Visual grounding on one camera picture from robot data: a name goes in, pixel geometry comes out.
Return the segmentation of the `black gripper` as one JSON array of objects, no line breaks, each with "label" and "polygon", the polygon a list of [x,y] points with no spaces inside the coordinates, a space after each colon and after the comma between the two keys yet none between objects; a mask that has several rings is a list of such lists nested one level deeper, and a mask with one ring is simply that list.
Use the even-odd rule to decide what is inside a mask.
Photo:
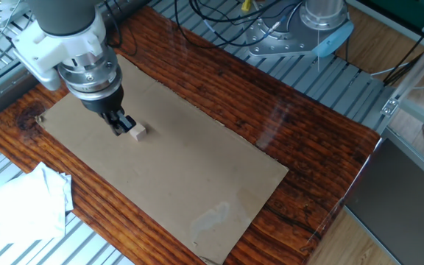
[{"label": "black gripper", "polygon": [[101,117],[110,126],[116,136],[121,133],[128,133],[135,125],[135,120],[124,114],[121,106],[124,98],[124,89],[122,86],[111,95],[98,100],[81,100],[84,107],[95,113],[101,113]]}]

